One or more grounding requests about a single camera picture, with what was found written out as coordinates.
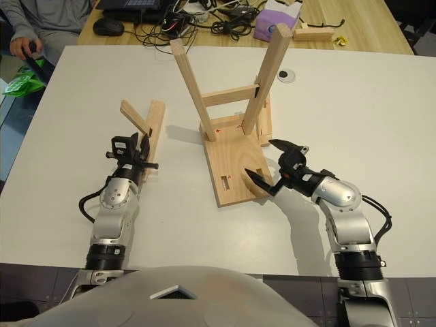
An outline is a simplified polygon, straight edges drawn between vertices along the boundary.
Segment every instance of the tissue box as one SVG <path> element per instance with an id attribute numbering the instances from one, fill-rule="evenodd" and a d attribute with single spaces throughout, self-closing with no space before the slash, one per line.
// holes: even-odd
<path id="1" fill-rule="evenodd" d="M 269 42 L 275 25 L 284 22 L 290 29 L 293 29 L 300 17 L 302 3 L 294 2 L 291 5 L 282 5 L 275 0 L 268 0 L 265 8 L 256 18 L 254 38 Z"/>

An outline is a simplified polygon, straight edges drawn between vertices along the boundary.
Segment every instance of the white table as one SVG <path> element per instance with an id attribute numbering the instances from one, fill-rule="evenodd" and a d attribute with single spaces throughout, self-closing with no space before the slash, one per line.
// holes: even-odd
<path id="1" fill-rule="evenodd" d="M 251 84 L 264 51 L 198 47 L 189 57 L 202 92 L 210 92 Z M 394 226 L 379 245 L 386 276 L 436 277 L 436 59 L 289 49 L 282 67 L 296 80 L 273 85 L 274 137 L 308 145 L 310 168 L 336 173 L 390 210 Z M 65 49 L 0 198 L 0 261 L 84 265 L 92 226 L 78 200 L 114 169 L 104 156 L 111 137 L 135 132 L 119 112 L 122 99 L 143 115 L 152 99 L 167 104 L 159 172 L 142 189 L 130 268 L 336 275 L 325 218 L 295 191 L 217 208 L 199 118 L 176 63 L 141 46 Z M 245 106 L 209 112 L 215 118 Z M 264 153 L 277 179 L 280 152 Z M 384 218 L 367 205 L 364 212 L 376 232 Z"/>

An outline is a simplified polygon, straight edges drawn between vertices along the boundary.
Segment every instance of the keyboard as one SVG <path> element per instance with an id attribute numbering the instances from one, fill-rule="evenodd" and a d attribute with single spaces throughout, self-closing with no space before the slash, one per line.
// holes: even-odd
<path id="1" fill-rule="evenodd" d="M 125 8 L 144 7 L 144 8 L 158 9 L 159 0 L 127 0 L 124 7 Z"/>

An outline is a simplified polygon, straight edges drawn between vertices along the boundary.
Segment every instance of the wooden desk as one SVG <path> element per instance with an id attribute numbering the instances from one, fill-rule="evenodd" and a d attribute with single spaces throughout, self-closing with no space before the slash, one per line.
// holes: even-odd
<path id="1" fill-rule="evenodd" d="M 78 44 L 140 44 L 134 35 L 125 33 L 120 37 L 102 37 L 93 32 L 94 22 L 102 17 L 101 10 L 93 10 L 80 34 Z M 337 29 L 337 34 L 347 38 L 348 45 L 336 46 L 332 42 L 291 41 L 290 48 L 353 50 L 369 52 L 398 53 L 412 55 L 413 52 L 401 33 L 384 0 L 310 0 L 302 7 L 302 19 L 311 24 L 338 24 L 342 18 L 345 24 Z M 125 23 L 126 31 L 133 31 L 131 23 Z M 194 42 L 196 46 L 252 46 L 267 47 L 268 43 L 254 39 L 251 35 L 241 37 L 237 42 L 228 35 L 213 35 L 211 31 L 200 29 Z"/>

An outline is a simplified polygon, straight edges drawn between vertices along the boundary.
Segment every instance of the laptop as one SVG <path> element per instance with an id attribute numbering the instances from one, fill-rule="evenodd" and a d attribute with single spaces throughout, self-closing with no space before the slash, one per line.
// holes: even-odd
<path id="1" fill-rule="evenodd" d="M 101 0 L 97 9 L 101 10 L 158 10 L 161 0 Z"/>
<path id="2" fill-rule="evenodd" d="M 141 10 L 128 10 L 128 9 L 111 9 L 104 10 L 103 16 L 106 18 L 111 18 L 115 20 L 120 20 L 124 22 L 133 22 L 135 25 L 139 24 L 141 21 L 149 24 L 160 23 L 167 12 L 167 9 L 174 5 L 177 0 L 160 0 L 160 9 L 153 10 L 147 9 L 141 17 Z"/>

